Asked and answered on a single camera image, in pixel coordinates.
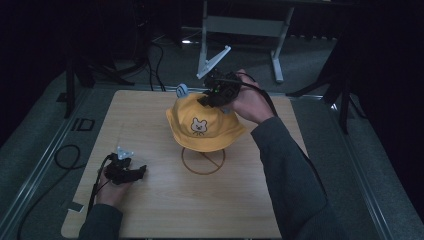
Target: gray carpet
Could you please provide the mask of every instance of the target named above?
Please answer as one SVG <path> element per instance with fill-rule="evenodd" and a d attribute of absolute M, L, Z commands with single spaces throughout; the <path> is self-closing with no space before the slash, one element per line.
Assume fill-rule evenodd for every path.
<path fill-rule="evenodd" d="M 198 44 L 180 49 L 166 38 L 157 39 L 155 42 L 164 51 L 158 73 L 161 81 L 169 86 L 170 90 L 181 82 L 190 88 L 202 88 L 202 82 L 195 77 Z M 245 68 L 268 92 L 291 92 L 315 81 L 334 43 L 326 40 L 307 42 L 304 39 L 288 39 L 281 56 L 285 77 L 282 84 L 273 80 L 269 47 L 267 48 L 272 46 L 272 40 L 259 44 L 259 50 L 244 45 L 232 46 L 233 50 L 218 67 L 225 72 Z M 216 42 L 211 44 L 208 58 L 222 49 L 223 45 Z M 159 62 L 160 52 L 157 47 L 151 48 L 150 59 L 153 66 Z M 128 64 L 130 63 L 126 61 L 117 62 L 120 68 L 125 68 Z M 65 104 L 56 102 L 59 93 L 65 91 L 64 75 L 50 84 L 21 126 L 0 149 L 2 219 L 5 219 L 3 216 L 8 216 L 7 213 L 10 214 L 8 210 L 14 206 L 14 201 L 22 199 L 20 192 L 30 192 L 33 195 L 27 197 L 31 201 L 22 206 L 18 216 L 25 213 L 23 207 L 31 206 L 65 173 L 65 170 L 59 168 L 52 160 L 55 150 L 60 146 L 79 146 L 81 156 L 77 165 L 87 161 L 116 90 L 149 90 L 148 69 L 141 69 L 124 77 L 135 82 L 135 86 L 117 85 L 101 76 L 97 76 L 97 84 L 93 89 L 83 89 L 77 84 L 77 109 L 67 120 L 63 119 Z M 325 86 L 310 94 L 322 95 L 324 91 Z M 313 97 L 294 99 L 292 102 L 309 155 L 350 238 L 422 239 L 423 224 L 403 192 L 368 121 L 350 112 L 350 134 L 346 136 L 341 133 L 336 123 L 337 112 L 332 111 L 323 102 Z M 75 121 L 81 119 L 94 121 L 92 131 L 72 129 Z M 60 162 L 67 166 L 72 164 L 75 157 L 76 151 L 73 149 L 65 149 L 58 155 Z M 39 179 L 38 184 L 32 186 L 33 191 L 28 191 L 25 180 L 30 177 L 33 169 L 38 169 L 39 162 L 45 162 L 45 168 L 48 170 L 43 178 Z M 60 228 L 82 172 L 82 169 L 71 171 L 34 208 L 23 226 L 23 239 L 63 239 Z M 369 200 L 370 192 L 364 188 L 371 190 L 372 201 Z M 18 223 L 19 221 L 16 221 L 7 228 L 5 239 L 15 239 Z M 6 229 L 6 225 L 2 220 L 0 229 Z"/>

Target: hand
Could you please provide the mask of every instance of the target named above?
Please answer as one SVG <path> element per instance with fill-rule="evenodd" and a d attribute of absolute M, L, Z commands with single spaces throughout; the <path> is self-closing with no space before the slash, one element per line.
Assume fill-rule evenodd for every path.
<path fill-rule="evenodd" d="M 248 83 L 259 88 L 258 83 L 253 82 L 243 73 L 246 73 L 246 71 L 244 69 L 240 69 L 236 74 L 244 83 Z M 240 117 L 257 124 L 274 116 L 271 107 L 265 98 L 255 89 L 248 86 L 241 86 L 237 98 L 224 106 L 224 108 L 230 108 L 240 115 Z"/>
<path fill-rule="evenodd" d="M 106 204 L 117 208 L 133 183 L 113 184 L 112 181 L 106 178 L 104 171 L 105 169 L 102 170 L 98 184 L 98 189 L 100 190 L 98 190 L 96 195 L 96 204 Z"/>

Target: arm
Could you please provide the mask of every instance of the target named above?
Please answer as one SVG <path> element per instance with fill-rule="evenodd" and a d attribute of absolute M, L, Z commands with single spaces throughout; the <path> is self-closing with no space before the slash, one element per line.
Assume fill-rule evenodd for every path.
<path fill-rule="evenodd" d="M 118 206 L 125 193 L 132 183 L 123 183 L 115 185 L 108 182 L 104 176 L 104 171 L 100 177 L 99 186 L 96 195 L 96 204 L 82 225 L 78 239 L 118 239 L 119 229 L 121 228 L 122 212 Z"/>
<path fill-rule="evenodd" d="M 244 70 L 239 72 L 243 82 L 258 87 Z M 282 238 L 346 239 L 311 166 L 263 96 L 242 86 L 237 99 L 225 107 L 258 124 L 251 134 L 260 150 Z"/>

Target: handheld controller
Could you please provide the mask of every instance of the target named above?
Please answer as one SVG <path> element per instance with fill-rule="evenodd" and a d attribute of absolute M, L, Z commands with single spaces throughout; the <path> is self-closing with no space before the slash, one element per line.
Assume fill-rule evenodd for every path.
<path fill-rule="evenodd" d="M 147 166 L 144 165 L 136 170 L 129 170 L 131 158 L 119 159 L 118 154 L 112 153 L 109 155 L 112 162 L 106 167 L 105 176 L 114 184 L 135 182 L 138 179 L 143 179 Z"/>
<path fill-rule="evenodd" d="M 197 101 L 203 106 L 222 107 L 237 98 L 242 80 L 233 72 L 221 73 L 217 68 L 213 68 L 204 80 L 204 85 L 208 88 L 204 93 L 206 96 Z"/>

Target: wooden table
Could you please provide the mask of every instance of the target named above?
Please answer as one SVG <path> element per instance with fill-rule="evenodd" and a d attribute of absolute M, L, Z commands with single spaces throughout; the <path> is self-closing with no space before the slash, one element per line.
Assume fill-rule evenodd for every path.
<path fill-rule="evenodd" d="M 272 97 L 293 138 L 306 152 L 290 100 Z M 240 119 L 248 131 L 225 149 L 221 169 L 210 175 L 190 172 L 182 147 L 174 140 L 165 115 L 174 92 L 117 91 L 73 201 L 62 235 L 75 238 L 87 214 L 91 189 L 103 159 L 117 146 L 134 151 L 132 168 L 147 165 L 144 179 L 125 196 L 121 237 L 133 238 L 280 238 L 265 184 L 259 150 L 250 131 L 256 124 Z M 185 157 L 205 162 L 202 155 Z"/>

